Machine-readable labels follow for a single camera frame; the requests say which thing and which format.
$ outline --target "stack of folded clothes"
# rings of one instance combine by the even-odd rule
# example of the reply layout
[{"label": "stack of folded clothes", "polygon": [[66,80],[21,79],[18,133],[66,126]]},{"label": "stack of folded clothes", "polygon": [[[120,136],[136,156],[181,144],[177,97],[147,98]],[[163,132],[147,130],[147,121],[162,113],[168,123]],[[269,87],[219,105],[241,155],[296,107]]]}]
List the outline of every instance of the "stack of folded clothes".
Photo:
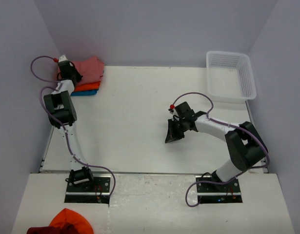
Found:
[{"label": "stack of folded clothes", "polygon": [[76,85],[71,96],[91,96],[99,90],[103,77],[104,63],[96,56],[85,61],[72,61],[77,71],[82,75],[81,81]]}]

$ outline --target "white table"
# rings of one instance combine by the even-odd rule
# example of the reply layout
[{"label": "white table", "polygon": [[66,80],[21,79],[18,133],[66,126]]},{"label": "white table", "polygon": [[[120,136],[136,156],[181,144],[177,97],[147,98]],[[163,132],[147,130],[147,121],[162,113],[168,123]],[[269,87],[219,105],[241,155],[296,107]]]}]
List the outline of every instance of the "white table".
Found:
[{"label": "white table", "polygon": [[[206,69],[183,67],[106,66],[98,94],[72,97],[77,132],[90,164],[114,172],[200,174],[212,172],[229,159],[226,143],[207,134],[186,132],[185,139],[165,144],[169,105],[186,92],[206,92]],[[185,96],[195,111],[210,103]],[[249,121],[245,103],[215,102],[212,117]],[[55,129],[43,164],[44,171],[69,171],[68,151]]]},{"label": "white table", "polygon": [[[110,207],[64,203],[68,174],[31,174],[12,234],[48,226],[63,209],[84,216],[95,234],[293,234],[294,230],[275,174],[239,178],[243,203],[184,202],[193,175],[117,175]],[[189,202],[197,201],[196,187]]]}]

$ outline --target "white wall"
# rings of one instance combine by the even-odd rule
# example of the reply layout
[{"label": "white wall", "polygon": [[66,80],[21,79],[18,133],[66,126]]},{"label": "white wall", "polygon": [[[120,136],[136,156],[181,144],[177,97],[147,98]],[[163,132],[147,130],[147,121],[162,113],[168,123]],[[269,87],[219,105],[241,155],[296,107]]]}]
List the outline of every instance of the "white wall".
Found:
[{"label": "white wall", "polygon": [[250,102],[254,122],[300,234],[300,0],[279,0],[249,56],[257,90]]},{"label": "white wall", "polygon": [[61,53],[106,65],[206,66],[248,53],[277,0],[35,0]]},{"label": "white wall", "polygon": [[[59,52],[33,1],[0,0],[0,234],[11,233],[30,172],[37,172],[50,133],[38,93],[45,84],[31,60]],[[36,72],[50,78],[54,63]]]}]

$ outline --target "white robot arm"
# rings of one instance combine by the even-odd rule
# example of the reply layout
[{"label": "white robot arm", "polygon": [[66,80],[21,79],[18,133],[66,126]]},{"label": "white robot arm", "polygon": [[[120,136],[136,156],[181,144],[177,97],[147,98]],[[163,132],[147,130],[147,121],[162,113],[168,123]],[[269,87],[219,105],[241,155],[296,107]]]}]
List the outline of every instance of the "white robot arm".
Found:
[{"label": "white robot arm", "polygon": [[232,127],[240,126],[242,129],[249,131],[263,144],[252,123],[228,123],[218,119],[217,121],[227,125],[224,126],[211,121],[207,117],[206,112],[199,111],[195,113],[187,102],[176,106],[175,111],[177,115],[173,119],[168,120],[168,133],[165,143],[184,138],[184,132],[187,130],[207,133],[227,143],[230,159],[212,173],[214,182],[227,182],[242,172],[246,172],[265,157],[262,148],[250,135]]},{"label": "white robot arm", "polygon": [[71,93],[74,91],[76,84],[81,80],[82,76],[78,73],[74,64],[67,60],[65,55],[59,58],[58,66],[62,80],[58,83],[55,91],[43,97],[45,107],[52,116],[63,123],[64,127],[49,117],[50,123],[58,128],[59,133],[67,143],[66,146],[68,150],[73,153],[69,155],[71,172],[68,182],[74,186],[82,183],[91,183],[93,182],[93,175],[89,167],[84,166],[84,164],[87,164],[87,161],[81,152],[77,138],[77,115],[70,98]]}]

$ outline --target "white plastic basket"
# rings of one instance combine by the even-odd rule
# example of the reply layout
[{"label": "white plastic basket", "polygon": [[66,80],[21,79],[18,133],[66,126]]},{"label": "white plastic basket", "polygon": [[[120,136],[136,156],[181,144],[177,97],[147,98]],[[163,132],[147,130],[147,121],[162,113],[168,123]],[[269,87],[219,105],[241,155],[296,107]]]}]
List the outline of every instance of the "white plastic basket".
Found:
[{"label": "white plastic basket", "polygon": [[256,97],[253,71],[245,54],[209,51],[207,88],[215,100],[243,102]]}]

